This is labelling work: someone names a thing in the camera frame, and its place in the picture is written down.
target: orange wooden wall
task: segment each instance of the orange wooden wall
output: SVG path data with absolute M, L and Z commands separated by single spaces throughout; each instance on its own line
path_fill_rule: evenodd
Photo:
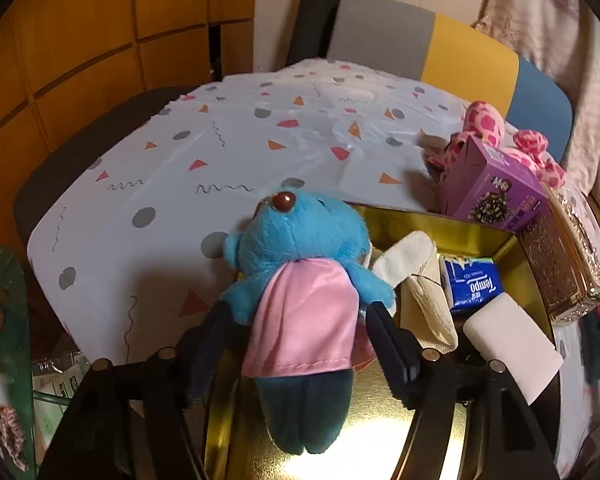
M 0 244 L 22 256 L 14 197 L 45 157 L 144 90 L 250 72 L 254 0 L 15 0 L 0 20 Z

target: green cable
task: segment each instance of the green cable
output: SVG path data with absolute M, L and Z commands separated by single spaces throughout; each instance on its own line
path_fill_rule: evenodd
M 42 400 L 42 402 L 50 402 L 51 404 L 60 404 L 61 406 L 68 406 L 71 399 L 68 397 L 60 397 L 57 395 L 46 394 L 44 392 L 38 392 L 33 390 L 33 399 Z

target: plush toy ear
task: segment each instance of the plush toy ear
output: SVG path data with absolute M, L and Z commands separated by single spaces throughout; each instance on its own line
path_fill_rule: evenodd
M 242 233 L 234 233 L 224 239 L 224 260 L 232 269 L 240 270 L 238 262 L 238 249 L 240 248 Z

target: plush toy leg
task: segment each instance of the plush toy leg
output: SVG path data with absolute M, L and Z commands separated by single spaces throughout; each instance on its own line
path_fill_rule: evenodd
M 305 379 L 306 376 L 255 379 L 269 435 L 280 450 L 291 455 L 304 451 L 300 421 Z
M 256 378 L 273 442 L 286 453 L 323 453 L 349 411 L 353 370 L 296 377 Z
M 340 434 L 352 387 L 352 368 L 306 377 L 302 439 L 309 453 L 324 453 Z

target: pink cape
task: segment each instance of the pink cape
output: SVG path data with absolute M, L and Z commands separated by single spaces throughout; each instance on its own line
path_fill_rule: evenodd
M 375 354 L 358 308 L 358 292 L 338 262 L 287 262 L 260 300 L 242 374 L 289 377 L 363 367 Z

